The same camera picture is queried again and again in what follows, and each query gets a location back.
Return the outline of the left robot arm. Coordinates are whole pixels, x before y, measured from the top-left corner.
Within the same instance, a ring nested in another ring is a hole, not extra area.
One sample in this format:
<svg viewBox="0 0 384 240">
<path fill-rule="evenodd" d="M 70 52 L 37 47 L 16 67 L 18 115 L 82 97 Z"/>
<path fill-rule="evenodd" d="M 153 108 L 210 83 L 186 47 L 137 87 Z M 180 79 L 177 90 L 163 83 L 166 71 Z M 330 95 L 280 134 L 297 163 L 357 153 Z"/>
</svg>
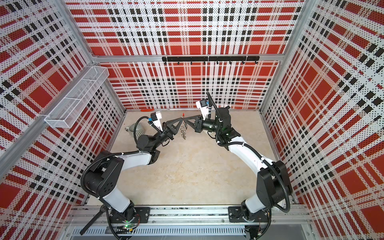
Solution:
<svg viewBox="0 0 384 240">
<path fill-rule="evenodd" d="M 117 187 L 121 172 L 139 166 L 155 163 L 160 155 L 157 147 L 168 140 L 173 140 L 179 132 L 183 118 L 163 123 L 158 129 L 152 118 L 146 117 L 148 123 L 156 129 L 156 134 L 134 136 L 137 150 L 121 153 L 101 153 L 84 170 L 81 176 L 81 187 L 89 195 L 99 199 L 108 209 L 123 213 L 133 206 L 131 200 Z"/>
</svg>

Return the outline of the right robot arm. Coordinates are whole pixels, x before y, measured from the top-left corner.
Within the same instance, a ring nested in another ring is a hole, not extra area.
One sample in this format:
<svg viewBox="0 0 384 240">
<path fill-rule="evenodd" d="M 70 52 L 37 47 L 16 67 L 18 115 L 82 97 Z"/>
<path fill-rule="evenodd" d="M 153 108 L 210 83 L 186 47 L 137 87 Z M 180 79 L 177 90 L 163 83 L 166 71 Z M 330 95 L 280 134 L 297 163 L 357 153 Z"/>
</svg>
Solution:
<svg viewBox="0 0 384 240">
<path fill-rule="evenodd" d="M 239 157 L 257 176 L 256 193 L 241 203 L 241 215 L 245 221 L 250 222 L 259 212 L 271 211 L 272 208 L 288 213 L 292 186 L 286 165 L 260 154 L 232 128 L 229 107 L 217 108 L 207 99 L 196 102 L 196 105 L 201 115 L 185 118 L 184 122 L 197 133 L 215 133 L 218 146 Z"/>
</svg>

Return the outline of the red handled key ring holder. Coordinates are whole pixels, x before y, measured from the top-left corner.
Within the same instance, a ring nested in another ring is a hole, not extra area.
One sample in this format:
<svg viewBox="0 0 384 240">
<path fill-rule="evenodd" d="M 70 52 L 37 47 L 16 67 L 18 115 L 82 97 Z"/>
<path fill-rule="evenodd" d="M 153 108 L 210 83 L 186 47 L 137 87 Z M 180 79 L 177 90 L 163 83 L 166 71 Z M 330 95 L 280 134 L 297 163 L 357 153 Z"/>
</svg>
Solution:
<svg viewBox="0 0 384 240">
<path fill-rule="evenodd" d="M 182 121 L 180 131 L 181 131 L 181 136 L 184 140 L 187 139 L 187 128 L 188 128 L 188 125 L 185 123 L 185 121 Z"/>
</svg>

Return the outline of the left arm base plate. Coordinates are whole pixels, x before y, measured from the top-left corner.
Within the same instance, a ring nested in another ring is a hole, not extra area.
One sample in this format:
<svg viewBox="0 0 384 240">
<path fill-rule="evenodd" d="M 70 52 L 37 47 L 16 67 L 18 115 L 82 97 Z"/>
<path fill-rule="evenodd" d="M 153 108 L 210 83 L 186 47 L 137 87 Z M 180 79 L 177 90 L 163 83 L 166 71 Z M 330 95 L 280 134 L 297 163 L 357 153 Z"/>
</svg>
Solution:
<svg viewBox="0 0 384 240">
<path fill-rule="evenodd" d="M 111 210 L 109 219 L 112 224 L 145 224 L 148 222 L 150 216 L 149 207 L 129 207 L 123 213 L 116 210 Z"/>
</svg>

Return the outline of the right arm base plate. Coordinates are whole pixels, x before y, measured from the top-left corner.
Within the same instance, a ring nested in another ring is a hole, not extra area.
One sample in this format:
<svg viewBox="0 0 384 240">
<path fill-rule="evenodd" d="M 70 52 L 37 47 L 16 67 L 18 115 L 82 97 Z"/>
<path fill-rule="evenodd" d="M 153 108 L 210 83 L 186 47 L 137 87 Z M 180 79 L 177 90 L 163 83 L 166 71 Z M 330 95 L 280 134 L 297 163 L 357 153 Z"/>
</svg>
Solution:
<svg viewBox="0 0 384 240">
<path fill-rule="evenodd" d="M 244 206 L 228 207 L 228 215 L 231 223 L 267 223 L 269 221 L 267 211 L 251 213 Z"/>
</svg>

